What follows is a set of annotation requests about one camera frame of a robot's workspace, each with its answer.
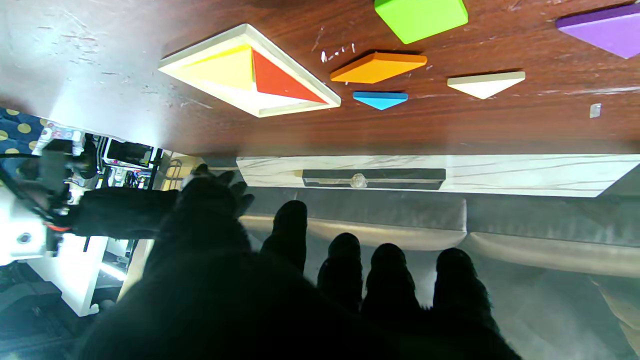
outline puzzle piece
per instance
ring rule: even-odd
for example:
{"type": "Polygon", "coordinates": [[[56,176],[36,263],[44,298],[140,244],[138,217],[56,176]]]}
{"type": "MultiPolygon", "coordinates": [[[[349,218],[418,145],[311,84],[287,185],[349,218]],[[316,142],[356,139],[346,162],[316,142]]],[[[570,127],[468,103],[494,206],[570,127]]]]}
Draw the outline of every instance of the puzzle piece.
{"type": "Polygon", "coordinates": [[[509,88],[525,78],[524,71],[503,72],[500,74],[487,74],[476,76],[463,76],[461,78],[451,78],[447,81],[447,86],[460,90],[469,95],[486,99],[506,88],[509,88]]]}
{"type": "Polygon", "coordinates": [[[291,75],[274,65],[256,50],[253,50],[253,65],[255,67],[255,83],[258,92],[326,104],[326,101],[320,99],[318,95],[305,88],[291,75]]]}
{"type": "Polygon", "coordinates": [[[223,86],[251,90],[253,87],[252,49],[242,45],[190,63],[179,69],[188,79],[202,79],[223,86]]]}
{"type": "Polygon", "coordinates": [[[565,17],[556,27],[625,59],[640,53],[640,3],[565,17]]]}
{"type": "Polygon", "coordinates": [[[427,63],[424,55],[373,53],[331,73],[331,80],[343,83],[375,84],[427,63]]]}
{"type": "Polygon", "coordinates": [[[376,0],[376,12],[409,44],[469,21],[462,0],[376,0]]]}
{"type": "Polygon", "coordinates": [[[385,110],[407,101],[409,95],[397,92],[356,91],[353,93],[353,98],[378,110],[385,110]]]}

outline blue triangle piece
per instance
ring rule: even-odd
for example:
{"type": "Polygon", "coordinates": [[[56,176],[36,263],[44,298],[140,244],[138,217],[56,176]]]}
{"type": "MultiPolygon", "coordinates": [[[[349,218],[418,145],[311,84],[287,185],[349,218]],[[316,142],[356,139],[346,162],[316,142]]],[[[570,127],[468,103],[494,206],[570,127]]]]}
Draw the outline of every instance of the blue triangle piece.
{"type": "Polygon", "coordinates": [[[356,91],[353,93],[353,98],[378,110],[384,110],[402,104],[409,99],[409,95],[397,92],[356,91]]]}

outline orange parallelogram piece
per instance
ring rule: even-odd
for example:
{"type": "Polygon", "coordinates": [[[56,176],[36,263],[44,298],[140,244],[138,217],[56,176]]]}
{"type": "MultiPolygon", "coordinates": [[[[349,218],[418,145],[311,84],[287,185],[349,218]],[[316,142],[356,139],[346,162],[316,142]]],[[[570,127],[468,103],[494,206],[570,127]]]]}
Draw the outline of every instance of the orange parallelogram piece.
{"type": "Polygon", "coordinates": [[[427,64],[424,55],[373,53],[331,73],[332,81],[374,84],[427,64]]]}

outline white triangle piece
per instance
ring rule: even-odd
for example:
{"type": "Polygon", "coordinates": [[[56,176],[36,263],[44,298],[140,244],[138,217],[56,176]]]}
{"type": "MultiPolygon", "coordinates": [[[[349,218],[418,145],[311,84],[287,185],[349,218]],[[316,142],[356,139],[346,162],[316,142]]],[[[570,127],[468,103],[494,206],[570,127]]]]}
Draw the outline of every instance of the white triangle piece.
{"type": "Polygon", "coordinates": [[[503,72],[500,74],[487,74],[476,76],[463,76],[462,78],[451,78],[447,81],[447,86],[460,90],[469,95],[486,99],[506,88],[509,88],[525,78],[524,71],[503,72]]]}

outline polka dot fabric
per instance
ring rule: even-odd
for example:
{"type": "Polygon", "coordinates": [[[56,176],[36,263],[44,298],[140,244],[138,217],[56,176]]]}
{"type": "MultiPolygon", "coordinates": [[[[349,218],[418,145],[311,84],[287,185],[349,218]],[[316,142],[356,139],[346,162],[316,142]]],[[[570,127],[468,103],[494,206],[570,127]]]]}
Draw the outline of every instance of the polka dot fabric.
{"type": "MultiPolygon", "coordinates": [[[[46,120],[21,113],[19,111],[0,108],[0,154],[31,154],[37,143],[46,120]]],[[[15,175],[17,167],[23,159],[7,159],[2,161],[5,170],[15,175]]]]}

